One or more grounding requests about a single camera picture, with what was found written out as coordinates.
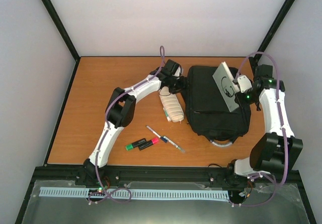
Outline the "beige ribbed pencil case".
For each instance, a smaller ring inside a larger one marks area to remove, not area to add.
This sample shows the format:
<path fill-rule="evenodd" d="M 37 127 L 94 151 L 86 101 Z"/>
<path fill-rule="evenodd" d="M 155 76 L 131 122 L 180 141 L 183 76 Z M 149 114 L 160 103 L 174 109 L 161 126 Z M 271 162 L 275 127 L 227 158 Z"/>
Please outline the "beige ribbed pencil case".
<path fill-rule="evenodd" d="M 175 94 L 169 93 L 168 87 L 163 87 L 159 91 L 160 101 L 163 108 L 167 111 L 171 122 L 182 122 L 184 120 L 184 112 Z"/>

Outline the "grey Great Gatsby book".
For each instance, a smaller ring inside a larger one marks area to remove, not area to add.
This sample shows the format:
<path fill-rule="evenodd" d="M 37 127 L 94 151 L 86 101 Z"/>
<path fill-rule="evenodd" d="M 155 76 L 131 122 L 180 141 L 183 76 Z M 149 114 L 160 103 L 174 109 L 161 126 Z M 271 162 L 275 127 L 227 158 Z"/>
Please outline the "grey Great Gatsby book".
<path fill-rule="evenodd" d="M 227 105 L 229 112 L 233 112 L 239 107 L 239 104 L 235 101 L 235 95 L 239 92 L 239 89 L 238 86 L 234 84 L 234 77 L 225 61 L 219 65 L 212 77 Z"/>

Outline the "black student bag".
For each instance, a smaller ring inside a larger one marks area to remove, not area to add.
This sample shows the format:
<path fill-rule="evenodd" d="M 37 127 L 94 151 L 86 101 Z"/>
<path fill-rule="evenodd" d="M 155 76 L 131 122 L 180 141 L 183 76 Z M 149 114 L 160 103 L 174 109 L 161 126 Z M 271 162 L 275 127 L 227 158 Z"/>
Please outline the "black student bag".
<path fill-rule="evenodd" d="M 239 107 L 230 112 L 213 79 L 217 67 L 194 65 L 187 75 L 186 88 L 181 92 L 185 115 L 192 130 L 208 141 L 233 144 L 248 133 L 250 106 L 239 101 Z"/>

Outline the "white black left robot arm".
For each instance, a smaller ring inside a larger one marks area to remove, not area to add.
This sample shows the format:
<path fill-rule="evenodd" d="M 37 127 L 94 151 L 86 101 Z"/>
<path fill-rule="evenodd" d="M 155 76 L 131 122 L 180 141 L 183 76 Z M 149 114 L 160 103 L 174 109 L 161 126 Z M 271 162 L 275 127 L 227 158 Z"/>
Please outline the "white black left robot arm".
<path fill-rule="evenodd" d="M 186 87 L 180 64 L 169 59 L 165 65 L 128 88 L 115 88 L 105 110 L 105 122 L 102 134 L 83 167 L 87 179 L 94 185 L 104 181 L 102 170 L 108 162 L 109 154 L 121 131 L 128 126 L 134 117 L 136 103 L 153 92 L 167 87 L 170 93 L 179 93 Z"/>

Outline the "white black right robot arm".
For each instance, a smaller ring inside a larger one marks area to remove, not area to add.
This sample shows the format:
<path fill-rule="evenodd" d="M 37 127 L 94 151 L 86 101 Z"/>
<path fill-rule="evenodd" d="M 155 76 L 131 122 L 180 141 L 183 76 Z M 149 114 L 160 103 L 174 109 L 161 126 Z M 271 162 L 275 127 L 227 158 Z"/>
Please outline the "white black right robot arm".
<path fill-rule="evenodd" d="M 233 172 L 248 179 L 281 174 L 283 185 L 303 149 L 302 140 L 295 137 L 288 123 L 284 83 L 273 77 L 273 67 L 266 64 L 256 68 L 253 81 L 244 84 L 244 79 L 234 80 L 238 96 L 263 111 L 265 133 L 248 158 L 234 161 Z"/>

